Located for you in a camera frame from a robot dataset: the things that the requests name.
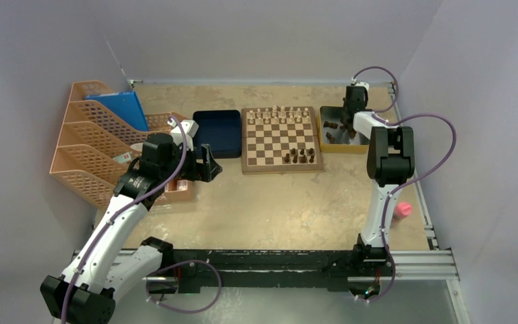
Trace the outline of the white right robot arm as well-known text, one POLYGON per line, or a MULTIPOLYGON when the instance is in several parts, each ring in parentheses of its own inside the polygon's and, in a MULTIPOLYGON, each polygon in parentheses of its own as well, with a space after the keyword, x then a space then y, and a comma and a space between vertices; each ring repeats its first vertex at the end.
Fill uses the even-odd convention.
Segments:
POLYGON ((353 247, 351 264, 362 275, 391 261, 389 230, 402 185, 414 175, 414 132, 393 126, 367 108, 368 84, 346 87, 341 121, 349 132, 368 139, 366 171, 371 180, 370 208, 353 247))

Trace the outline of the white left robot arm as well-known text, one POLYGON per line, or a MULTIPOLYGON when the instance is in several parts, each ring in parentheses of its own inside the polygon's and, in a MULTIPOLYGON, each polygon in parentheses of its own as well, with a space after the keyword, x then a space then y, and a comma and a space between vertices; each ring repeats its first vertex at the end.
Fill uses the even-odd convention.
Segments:
POLYGON ((180 261, 173 245, 149 237, 130 259, 114 266, 123 244, 172 180, 211 182, 222 172, 209 144, 202 162, 185 143, 151 134, 139 157, 118 179, 102 223, 77 257, 57 277, 46 276, 40 293, 51 315, 62 323, 108 323, 121 298, 143 277, 165 276, 178 267, 197 267, 198 259, 180 261))

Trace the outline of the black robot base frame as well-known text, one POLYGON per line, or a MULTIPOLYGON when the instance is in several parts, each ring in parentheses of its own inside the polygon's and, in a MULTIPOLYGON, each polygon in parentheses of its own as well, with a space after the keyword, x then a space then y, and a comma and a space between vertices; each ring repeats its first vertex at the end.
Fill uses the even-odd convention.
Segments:
POLYGON ((374 295, 394 260, 355 266, 351 250, 200 250, 165 252, 153 275, 168 276, 183 294, 202 288, 320 288, 374 295))

